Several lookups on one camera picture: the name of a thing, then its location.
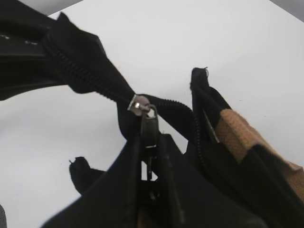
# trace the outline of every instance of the zipper tab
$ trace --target zipper tab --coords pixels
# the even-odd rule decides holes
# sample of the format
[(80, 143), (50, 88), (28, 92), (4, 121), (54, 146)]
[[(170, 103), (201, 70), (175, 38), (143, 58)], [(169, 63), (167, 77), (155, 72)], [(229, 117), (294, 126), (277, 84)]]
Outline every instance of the zipper tab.
[(159, 127), (156, 107), (152, 104), (148, 105), (153, 110), (152, 116), (147, 112), (142, 114), (141, 137), (145, 148), (155, 148), (157, 145)]

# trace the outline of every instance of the black fabric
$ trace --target black fabric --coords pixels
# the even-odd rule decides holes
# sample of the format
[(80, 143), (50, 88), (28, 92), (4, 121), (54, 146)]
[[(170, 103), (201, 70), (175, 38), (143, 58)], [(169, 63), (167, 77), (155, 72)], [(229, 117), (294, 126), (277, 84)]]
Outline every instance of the black fabric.
[[(151, 104), (157, 108), (158, 114), (169, 123), (177, 132), (184, 136), (189, 142), (193, 143), (194, 140), (194, 118), (191, 109), (182, 103), (160, 99), (155, 96), (146, 95)], [(136, 135), (141, 126), (141, 118), (135, 116), (128, 111), (125, 106), (117, 104), (118, 123), (122, 135), (125, 139), (132, 138)]]
[(5, 211), (1, 205), (0, 205), (0, 228), (7, 228)]
[(170, 135), (160, 136), (158, 150), (161, 195), (170, 208), (171, 227), (267, 227), (260, 218), (224, 197), (191, 167)]
[[(69, 84), (78, 93), (96, 91), (90, 86), (86, 86), (82, 80), (78, 80), (74, 76), (69, 77), (69, 74), (66, 74), (65, 70), (58, 66), (62, 64), (62, 61), (59, 61), (59, 64), (56, 64), (55, 60), (50, 61), (51, 58), (45, 53), (45, 49), (52, 49), (53, 46), (50, 47), (50, 44), (44, 42), (44, 48), (42, 48), (41, 39), (51, 31), (49, 36), (55, 37), (52, 41), (57, 44), (57, 48), (62, 48), (64, 53), (77, 62), (77, 65), (85, 68), (84, 71), (93, 71), (96, 74), (103, 72), (98, 75), (98, 79), (105, 81), (106, 87), (119, 91), (119, 94), (124, 98), (124, 102), (119, 102), (118, 105), (125, 110), (131, 101), (130, 97), (133, 96), (133, 92), (125, 79), (106, 58), (105, 50), (96, 35), (80, 31), (69, 22), (64, 14), (55, 22), (16, 0), (5, 0), (0, 4), (3, 4), (3, 7), (0, 8), (0, 15), (2, 15), (0, 21), (5, 25), (5, 27), (0, 27), (0, 32), (5, 32), (11, 38), (6, 40), (0, 37), (0, 47), (3, 46), (3, 48), (0, 48), (0, 100), (33, 89), (65, 84)], [(12, 12), (14, 8), (19, 12), (17, 17)], [(16, 27), (16, 20), (24, 21), (30, 26), (22, 24), (23, 29), (20, 30)], [(41, 21), (40, 25), (42, 27), (39, 32), (40, 35), (34, 40), (28, 41), (28, 35), (33, 34), (31, 27), (36, 27), (39, 21)], [(21, 32), (18, 34), (8, 33), (16, 30)], [(114, 82), (114, 86), (111, 87), (109, 81)], [(159, 99), (154, 96), (148, 96), (148, 98), (152, 104), (157, 105), (159, 114), (165, 121), (187, 140), (194, 143), (194, 120), (192, 111), (188, 107), (178, 102)], [(134, 133), (136, 131), (131, 131), (129, 134), (134, 135)]]
[[(99, 46), (74, 26), (65, 14), (60, 14), (43, 47), (75, 92), (96, 91), (125, 106), (134, 96), (134, 91)], [(73, 67), (66, 68), (68, 63), (75, 67), (73, 72)]]
[[(192, 72), (193, 112), (199, 132), (215, 128), (219, 113), (229, 108), (223, 98), (206, 81), (204, 69)], [(225, 195), (261, 216), (271, 228), (304, 227), (303, 204), (280, 173), (269, 152), (254, 146), (238, 164), (233, 155), (211, 136), (199, 136), (203, 160), (202, 174)]]
[(196, 148), (190, 142), (188, 142), (188, 144), (187, 144), (187, 150), (184, 153), (184, 157), (194, 168), (199, 169), (200, 164), (199, 164), (198, 155), (196, 153)]
[(92, 169), (84, 157), (77, 157), (69, 167), (72, 182), (80, 194), (84, 194), (105, 171)]
[(139, 137), (128, 141), (110, 169), (43, 228), (137, 227), (141, 150)]
[(0, 31), (26, 38), (41, 40), (54, 20), (31, 9), (17, 0), (0, 1)]

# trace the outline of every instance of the black bag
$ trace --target black bag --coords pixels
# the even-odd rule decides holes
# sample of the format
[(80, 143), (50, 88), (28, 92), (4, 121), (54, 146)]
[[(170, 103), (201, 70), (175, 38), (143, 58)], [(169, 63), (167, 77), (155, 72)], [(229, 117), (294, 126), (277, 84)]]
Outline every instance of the black bag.
[[(304, 226), (303, 170), (282, 160), (231, 110), (209, 86), (206, 69), (192, 71), (193, 111), (137, 95), (98, 37), (65, 14), (52, 20), (15, 0), (1, 4), (0, 98), (57, 85), (95, 91), (117, 103), (127, 139), (107, 172), (91, 169), (84, 158), (71, 164), (82, 196), (44, 228)], [(159, 132), (158, 114), (189, 141), (184, 155)], [(147, 181), (141, 180), (141, 161)]]

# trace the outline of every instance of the zipper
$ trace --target zipper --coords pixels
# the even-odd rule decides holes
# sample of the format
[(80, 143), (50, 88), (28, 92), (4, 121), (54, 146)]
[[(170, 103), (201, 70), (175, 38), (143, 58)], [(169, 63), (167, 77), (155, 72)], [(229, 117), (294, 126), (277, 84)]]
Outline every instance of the zipper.
[[(79, 83), (87, 84), (87, 86), (93, 91), (96, 91), (101, 95), (104, 95), (105, 97), (117, 103), (125, 104), (126, 107), (130, 108), (130, 105), (132, 105), (136, 97), (136, 94), (134, 92), (131, 92), (132, 91), (131, 88), (130, 91), (126, 91), (126, 89), (125, 90), (119, 89), (117, 88), (118, 87), (117, 85), (111, 84), (109, 80), (104, 81), (104, 83), (101, 83), (101, 79), (100, 79), (101, 77), (92, 74), (91, 72), (79, 66), (73, 60), (71, 60), (55, 45), (50, 35), (48, 35), (47, 38), (42, 41), (42, 43), (44, 44), (43, 47), (45, 48), (46, 52), (59, 65), (59, 67), (63, 70), (63, 73), (65, 75), (73, 76), (76, 80), (79, 81)], [(177, 101), (153, 98), (151, 96), (149, 96), (149, 100), (152, 104), (154, 104), (157, 107), (159, 112), (164, 111), (167, 108), (180, 109), (181, 112), (192, 112), (186, 105)], [(197, 115), (195, 115), (194, 112), (192, 112), (191, 115), (194, 117), (194, 124), (195, 124), (194, 142), (196, 144), (197, 153), (199, 154), (199, 160), (204, 171), (207, 174), (209, 174), (201, 148), (200, 125), (199, 125), (200, 123)]]
[(96, 91), (117, 103), (125, 105), (129, 104), (132, 96), (134, 96), (134, 92), (124, 92), (126, 90), (118, 89), (117, 86), (111, 84), (109, 80), (101, 83), (101, 77), (90, 73), (85, 68), (76, 64), (61, 50), (59, 50), (49, 36), (47, 39), (43, 40), (42, 43), (44, 44), (43, 47), (45, 48), (46, 52), (58, 64), (65, 75), (73, 76), (80, 84), (87, 84), (87, 87), (93, 91)]
[(200, 121), (198, 118), (198, 114), (196, 111), (197, 101), (194, 92), (192, 92), (192, 100), (193, 100), (193, 117), (194, 117), (194, 123), (195, 123), (195, 143), (196, 143), (196, 150), (199, 155), (200, 160), (200, 168), (204, 172), (207, 178), (211, 178), (211, 173), (209, 169), (207, 168), (205, 158), (203, 156), (202, 146), (201, 146), (201, 134), (200, 134)]

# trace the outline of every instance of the metal zipper slider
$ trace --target metal zipper slider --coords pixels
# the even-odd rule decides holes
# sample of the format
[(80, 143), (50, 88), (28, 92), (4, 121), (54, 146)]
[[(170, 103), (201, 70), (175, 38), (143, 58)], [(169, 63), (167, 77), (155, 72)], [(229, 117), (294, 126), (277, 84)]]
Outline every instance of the metal zipper slider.
[(143, 111), (148, 113), (151, 110), (149, 105), (150, 101), (147, 97), (135, 94), (129, 104), (128, 111), (133, 112), (136, 116), (142, 116)]
[(128, 110), (142, 117), (141, 138), (145, 148), (156, 147), (159, 127), (156, 107), (145, 96), (134, 95)]

